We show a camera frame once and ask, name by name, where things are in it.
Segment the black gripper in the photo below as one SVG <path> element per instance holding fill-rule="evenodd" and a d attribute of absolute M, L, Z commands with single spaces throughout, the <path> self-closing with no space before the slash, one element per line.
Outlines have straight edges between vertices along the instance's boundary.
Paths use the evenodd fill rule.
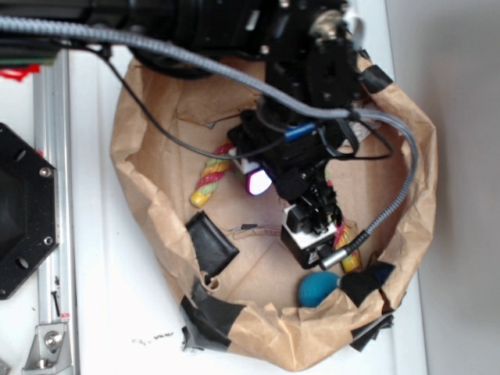
<path fill-rule="evenodd" d="M 241 113 L 241 124 L 227 136 L 237 148 L 235 173 L 250 195 L 261 195 L 273 184 L 291 204 L 283 211 L 280 241 L 298 264 L 309 270 L 333 253 L 343 215 L 334 189 L 327 183 L 330 161 L 320 136 L 308 123 L 305 134 L 288 140 L 268 128 L 257 110 Z"/>

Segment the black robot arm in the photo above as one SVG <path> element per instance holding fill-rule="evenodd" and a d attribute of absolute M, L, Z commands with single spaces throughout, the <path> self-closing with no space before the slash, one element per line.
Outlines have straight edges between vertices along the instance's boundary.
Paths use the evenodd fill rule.
<path fill-rule="evenodd" d="M 305 269 L 334 253 L 342 222 L 326 165 L 358 146 L 348 111 L 361 94 L 345 1 L 4 1 L 1 67 L 23 72 L 63 48 L 124 45 L 157 73 L 185 80 L 239 57 L 266 66 L 270 91 L 230 130 L 225 155 L 267 176 L 289 203 L 281 239 Z"/>

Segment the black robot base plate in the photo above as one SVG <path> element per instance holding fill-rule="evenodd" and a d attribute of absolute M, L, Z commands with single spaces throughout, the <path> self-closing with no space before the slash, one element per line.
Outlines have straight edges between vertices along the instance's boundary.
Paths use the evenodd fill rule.
<path fill-rule="evenodd" d="M 11 298 L 57 246 L 56 169 L 1 124 L 1 300 Z"/>

